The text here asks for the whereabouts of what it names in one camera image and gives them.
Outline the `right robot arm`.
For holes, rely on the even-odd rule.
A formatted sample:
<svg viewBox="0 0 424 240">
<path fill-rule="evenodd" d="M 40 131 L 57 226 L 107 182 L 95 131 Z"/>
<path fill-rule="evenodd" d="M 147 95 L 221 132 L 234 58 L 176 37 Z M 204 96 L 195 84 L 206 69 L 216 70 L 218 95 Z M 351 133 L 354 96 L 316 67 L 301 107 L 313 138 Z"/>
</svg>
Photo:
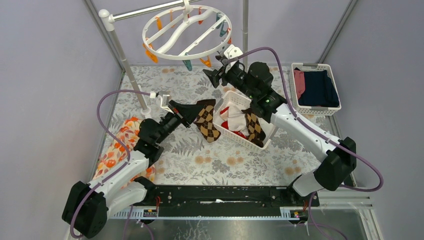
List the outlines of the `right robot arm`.
<svg viewBox="0 0 424 240">
<path fill-rule="evenodd" d="M 288 100 L 272 88 L 274 77 L 266 63 L 254 62 L 245 70 L 236 61 L 203 72 L 214 88 L 230 84 L 243 93 L 251 100 L 250 109 L 257 117 L 292 134 L 321 162 L 317 169 L 301 174 L 289 185 L 286 198 L 291 205 L 301 205 L 309 194 L 321 189 L 337 190 L 356 168 L 356 142 L 327 133 L 292 111 Z"/>
</svg>

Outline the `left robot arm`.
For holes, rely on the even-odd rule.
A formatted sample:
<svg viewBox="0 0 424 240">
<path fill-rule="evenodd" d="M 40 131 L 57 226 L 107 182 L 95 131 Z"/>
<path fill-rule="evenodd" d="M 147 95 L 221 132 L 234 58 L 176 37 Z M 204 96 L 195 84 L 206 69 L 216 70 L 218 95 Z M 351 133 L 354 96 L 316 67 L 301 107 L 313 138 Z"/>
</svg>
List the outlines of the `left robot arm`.
<svg viewBox="0 0 424 240">
<path fill-rule="evenodd" d="M 190 128 L 205 107 L 204 104 L 180 104 L 173 100 L 168 106 L 170 111 L 160 121 L 151 118 L 141 121 L 134 149 L 115 170 L 88 183 L 78 181 L 72 186 L 61 218 L 71 230 L 80 233 L 73 236 L 75 239 L 93 238 L 109 218 L 130 205 L 140 202 L 148 206 L 154 202 L 155 192 L 149 188 L 152 183 L 143 178 L 131 179 L 157 162 L 164 151 L 161 142 L 179 125 Z"/>
</svg>

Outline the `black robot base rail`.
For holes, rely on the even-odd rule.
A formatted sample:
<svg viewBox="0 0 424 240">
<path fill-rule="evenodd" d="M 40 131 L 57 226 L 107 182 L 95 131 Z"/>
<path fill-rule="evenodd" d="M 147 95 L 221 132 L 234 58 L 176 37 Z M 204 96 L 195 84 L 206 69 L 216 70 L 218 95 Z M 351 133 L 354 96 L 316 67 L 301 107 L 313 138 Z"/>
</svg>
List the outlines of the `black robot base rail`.
<svg viewBox="0 0 424 240">
<path fill-rule="evenodd" d="M 134 204 L 146 207 L 158 217 L 282 217 L 283 209 L 300 212 L 320 205 L 317 196 L 295 196 L 283 186 L 155 185 L 144 200 Z"/>
</svg>

